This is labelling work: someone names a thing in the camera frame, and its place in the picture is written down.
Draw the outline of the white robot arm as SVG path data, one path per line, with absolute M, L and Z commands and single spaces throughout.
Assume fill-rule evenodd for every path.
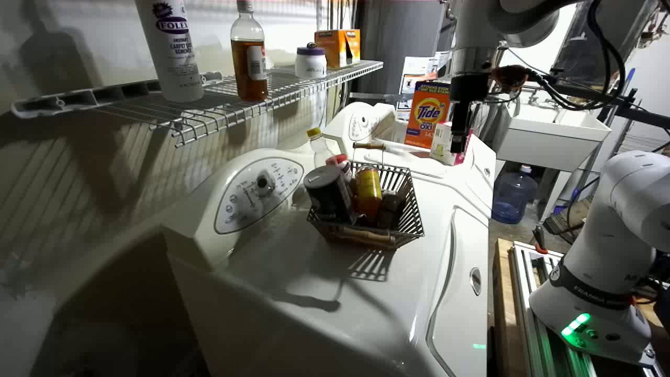
M 454 0 L 453 144 L 468 149 L 470 107 L 489 97 L 500 41 L 530 30 L 552 30 L 574 0 Z M 612 157 L 591 211 L 559 266 L 533 293 L 533 313 L 566 344 L 630 364 L 652 345 L 652 327 L 635 308 L 635 287 L 658 254 L 670 248 L 670 161 L 648 150 Z

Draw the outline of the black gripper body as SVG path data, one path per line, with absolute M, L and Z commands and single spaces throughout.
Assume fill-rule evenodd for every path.
M 470 107 L 489 97 L 490 77 L 485 72 L 460 75 L 453 79 L 453 136 L 462 139 L 472 128 Z

